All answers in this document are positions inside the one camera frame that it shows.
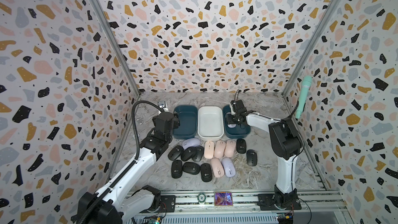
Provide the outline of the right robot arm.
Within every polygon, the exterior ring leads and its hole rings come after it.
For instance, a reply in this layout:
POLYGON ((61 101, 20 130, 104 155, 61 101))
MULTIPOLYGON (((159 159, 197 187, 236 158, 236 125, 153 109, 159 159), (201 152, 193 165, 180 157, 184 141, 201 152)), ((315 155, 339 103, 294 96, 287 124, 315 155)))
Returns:
POLYGON ((296 159, 303 147, 292 115, 282 119, 264 116, 254 110, 248 110, 242 100, 232 100, 230 110, 228 124, 243 124, 269 134, 272 151, 278 158, 278 175, 271 204, 277 209, 292 206, 298 199, 294 182, 296 159))

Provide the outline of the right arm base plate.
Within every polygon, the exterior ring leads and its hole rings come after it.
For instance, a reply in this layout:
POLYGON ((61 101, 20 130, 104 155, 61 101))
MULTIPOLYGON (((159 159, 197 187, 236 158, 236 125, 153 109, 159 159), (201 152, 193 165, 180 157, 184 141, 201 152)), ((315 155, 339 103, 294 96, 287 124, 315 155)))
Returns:
POLYGON ((299 200, 294 200, 290 206, 277 207, 275 205, 274 194, 258 194, 257 206, 260 207, 261 211, 295 211, 302 209, 299 200))

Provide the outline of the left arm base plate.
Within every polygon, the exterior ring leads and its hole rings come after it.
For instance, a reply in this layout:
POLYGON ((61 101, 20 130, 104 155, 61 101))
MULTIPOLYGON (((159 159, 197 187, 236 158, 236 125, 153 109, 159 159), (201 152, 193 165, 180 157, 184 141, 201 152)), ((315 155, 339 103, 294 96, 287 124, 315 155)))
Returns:
POLYGON ((145 214, 158 214, 158 213, 173 213, 176 207, 176 196, 175 195, 161 195, 156 198, 154 204, 150 207, 150 209, 146 209, 141 211, 141 213, 145 214))

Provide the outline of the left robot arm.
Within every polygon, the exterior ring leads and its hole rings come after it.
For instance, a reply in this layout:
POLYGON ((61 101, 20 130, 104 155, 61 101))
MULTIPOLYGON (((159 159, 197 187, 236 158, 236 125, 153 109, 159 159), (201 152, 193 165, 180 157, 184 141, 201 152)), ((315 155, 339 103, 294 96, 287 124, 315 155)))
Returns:
POLYGON ((179 124, 178 115, 162 112, 153 118, 153 133, 146 136, 136 155, 114 178, 96 193, 86 192, 78 202, 79 224, 124 224, 142 211, 156 211, 160 204, 160 191, 145 186, 128 197, 127 194, 166 152, 173 139, 172 132, 179 124))

